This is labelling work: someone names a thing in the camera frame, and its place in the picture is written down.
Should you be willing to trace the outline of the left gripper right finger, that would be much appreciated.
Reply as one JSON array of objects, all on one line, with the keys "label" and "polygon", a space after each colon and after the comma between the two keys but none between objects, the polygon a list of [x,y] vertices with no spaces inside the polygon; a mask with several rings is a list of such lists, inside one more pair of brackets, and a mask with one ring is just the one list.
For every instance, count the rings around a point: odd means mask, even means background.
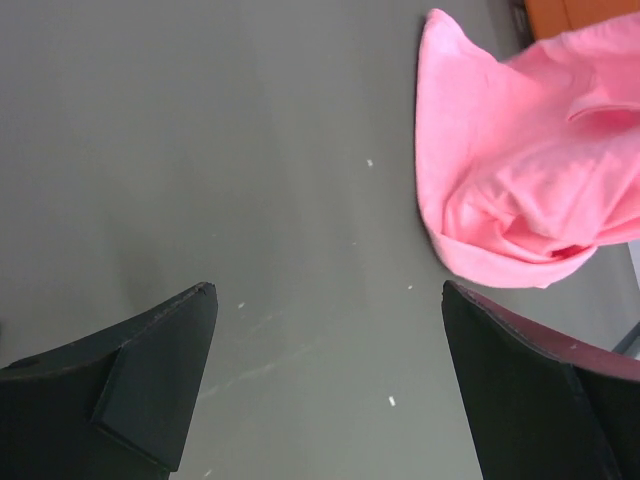
[{"label": "left gripper right finger", "polygon": [[638,360],[454,281],[443,285],[442,316],[484,478],[638,478]]}]

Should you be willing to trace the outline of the light pink t shirt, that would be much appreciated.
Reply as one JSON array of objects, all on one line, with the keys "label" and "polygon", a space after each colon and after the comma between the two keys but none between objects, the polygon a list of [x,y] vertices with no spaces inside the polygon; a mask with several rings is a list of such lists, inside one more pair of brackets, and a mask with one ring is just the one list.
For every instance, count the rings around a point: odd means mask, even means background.
[{"label": "light pink t shirt", "polygon": [[421,217],[454,275],[545,288],[639,237],[639,17],[501,62],[442,10],[419,50]]}]

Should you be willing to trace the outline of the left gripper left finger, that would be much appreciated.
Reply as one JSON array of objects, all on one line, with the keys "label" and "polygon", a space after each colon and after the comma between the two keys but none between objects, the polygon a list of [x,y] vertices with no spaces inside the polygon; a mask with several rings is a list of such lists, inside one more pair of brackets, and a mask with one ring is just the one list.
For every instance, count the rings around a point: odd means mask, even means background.
[{"label": "left gripper left finger", "polygon": [[166,479],[179,469],[218,299],[202,282],[1,370],[4,479]]}]

